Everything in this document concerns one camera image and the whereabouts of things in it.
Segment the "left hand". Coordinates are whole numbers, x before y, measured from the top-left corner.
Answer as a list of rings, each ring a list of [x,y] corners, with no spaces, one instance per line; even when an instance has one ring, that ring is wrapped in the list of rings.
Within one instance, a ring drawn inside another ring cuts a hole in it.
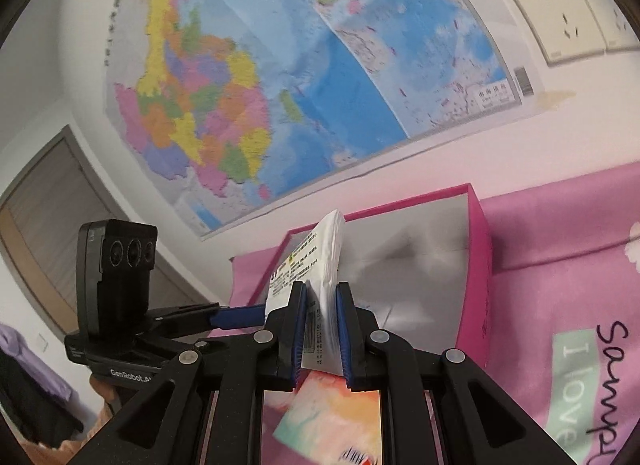
[[[114,415],[122,408],[119,394],[113,385],[106,383],[105,381],[101,381],[101,379],[97,378],[94,374],[90,376],[89,384],[104,400],[105,408],[111,413],[111,415]]]

